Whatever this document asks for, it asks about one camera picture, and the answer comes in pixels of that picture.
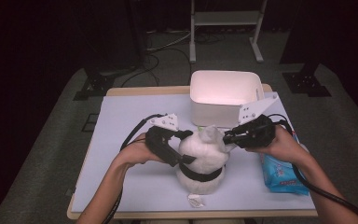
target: human hand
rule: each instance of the human hand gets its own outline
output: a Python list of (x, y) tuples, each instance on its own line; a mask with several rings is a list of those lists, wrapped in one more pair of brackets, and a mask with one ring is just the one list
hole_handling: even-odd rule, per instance
[(275, 138), (267, 147), (246, 148), (250, 152), (269, 154), (270, 156), (293, 164), (304, 162), (311, 157), (293, 136), (281, 125), (275, 126)]
[(124, 147), (115, 157), (115, 160), (126, 162), (130, 167), (135, 164), (144, 164), (147, 161), (164, 162), (145, 144), (145, 133), (141, 133), (135, 140)]

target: wet wipes pack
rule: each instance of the wet wipes pack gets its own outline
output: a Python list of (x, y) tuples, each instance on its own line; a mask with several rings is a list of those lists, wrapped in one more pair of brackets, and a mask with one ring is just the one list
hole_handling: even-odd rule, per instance
[(297, 179), (291, 163), (279, 161), (270, 155), (259, 155), (264, 183), (271, 192), (309, 195), (310, 191)]

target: dark background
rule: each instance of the dark background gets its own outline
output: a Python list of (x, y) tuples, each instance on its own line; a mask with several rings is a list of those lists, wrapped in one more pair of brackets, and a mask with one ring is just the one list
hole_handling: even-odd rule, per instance
[[(117, 5), (111, 7), (130, 12), (128, 1), (113, 2)], [(146, 30), (189, 26), (189, 0), (138, 2), (145, 9), (140, 16)], [(250, 10), (259, 8), (260, 2), (198, 0), (197, 10)], [(101, 23), (106, 19), (103, 15), (109, 15), (101, 12), (109, 9), (103, 4), (108, 3), (0, 0), (0, 202), (75, 71), (99, 62), (113, 69), (142, 62), (142, 50), (132, 44), (137, 40), (126, 42), (128, 38), (115, 31), (118, 23), (131, 26), (133, 18), (112, 13), (110, 22)], [(106, 24), (113, 29), (104, 30)], [(296, 0), (270, 0), (262, 29), (290, 28), (281, 63), (316, 58), (339, 76), (358, 104), (358, 2), (307, 0), (300, 5)], [(130, 60), (121, 61), (128, 52), (125, 58)]]

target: plush toy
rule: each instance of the plush toy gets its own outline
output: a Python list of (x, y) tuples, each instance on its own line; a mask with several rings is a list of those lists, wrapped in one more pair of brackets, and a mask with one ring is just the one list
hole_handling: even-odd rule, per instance
[(195, 131), (179, 144), (181, 155), (196, 157), (190, 164), (179, 164), (179, 182), (193, 194), (211, 194), (225, 176), (225, 164), (235, 145), (225, 146), (223, 134), (214, 126)]

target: gray carpet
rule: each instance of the gray carpet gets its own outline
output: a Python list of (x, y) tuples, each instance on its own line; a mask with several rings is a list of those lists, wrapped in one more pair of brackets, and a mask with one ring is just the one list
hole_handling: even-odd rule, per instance
[[(217, 35), (222, 40), (210, 45), (197, 45), (197, 62), (190, 65), (183, 53), (163, 50), (154, 53), (158, 66), (153, 75), (160, 86), (186, 85), (189, 75), (197, 70), (231, 70), (257, 73), (262, 82), (277, 91), (300, 141), (308, 147), (337, 188), (358, 205), (358, 108), (342, 88), (337, 76), (320, 65), (316, 77), (332, 97), (309, 98), (292, 94), (282, 72), (295, 72), (301, 64), (279, 65), (288, 33), (263, 32), (259, 47), (265, 61), (257, 63), (248, 42), (250, 34)], [(169, 43), (177, 35), (151, 35), (153, 47)], [(188, 55), (188, 45), (175, 46)], [(145, 67), (157, 60), (147, 57)], [(119, 87), (131, 75), (120, 77)], [(0, 206), (0, 223), (74, 223), (66, 216), (71, 190), (77, 177), (92, 133), (81, 132), (90, 113), (98, 113), (102, 97), (73, 101), (86, 74), (79, 68), (62, 92), (42, 132), (34, 143), (26, 162)], [(131, 79), (125, 87), (156, 86), (151, 73)], [(315, 217), (266, 217), (258, 223), (318, 223)]]

